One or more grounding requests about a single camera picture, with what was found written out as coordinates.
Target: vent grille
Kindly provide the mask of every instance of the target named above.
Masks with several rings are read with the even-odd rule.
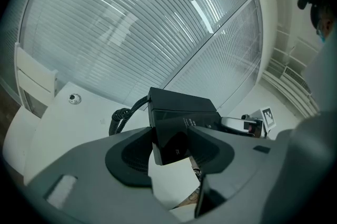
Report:
[[[311,90],[309,89],[309,86],[307,83],[304,81],[304,79],[296,72],[294,72],[291,68],[286,67],[284,69],[284,73],[290,76],[294,81],[296,81],[306,92],[311,94]]]

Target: white table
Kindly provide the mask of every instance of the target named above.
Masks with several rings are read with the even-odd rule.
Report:
[[[68,98],[79,94],[81,103],[72,105]],[[90,91],[67,83],[41,118],[28,151],[24,184],[70,149],[108,136],[111,115],[125,107]],[[138,110],[123,131],[149,126],[148,113]],[[189,159],[158,166],[150,155],[148,175],[152,178],[155,197],[171,209],[187,198],[198,186]]]

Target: black rectangular object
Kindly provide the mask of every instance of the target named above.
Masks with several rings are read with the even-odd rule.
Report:
[[[219,130],[221,117],[209,99],[150,88],[148,117],[153,127],[153,153],[157,165],[190,156],[187,129],[200,126]]]

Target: chair seat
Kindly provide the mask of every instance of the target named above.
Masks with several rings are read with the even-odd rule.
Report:
[[[5,161],[21,175],[39,121],[40,118],[21,106],[7,131],[2,154]]]

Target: fluorescent light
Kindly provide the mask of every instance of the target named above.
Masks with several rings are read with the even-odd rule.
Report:
[[[196,9],[196,11],[199,13],[199,15],[201,16],[201,19],[203,20],[203,22],[206,25],[207,30],[209,31],[209,33],[214,33],[211,27],[211,24],[209,22],[209,20],[207,19],[206,15],[204,14],[204,12],[201,10],[199,4],[196,1],[191,1],[191,3],[193,4],[194,8]]]

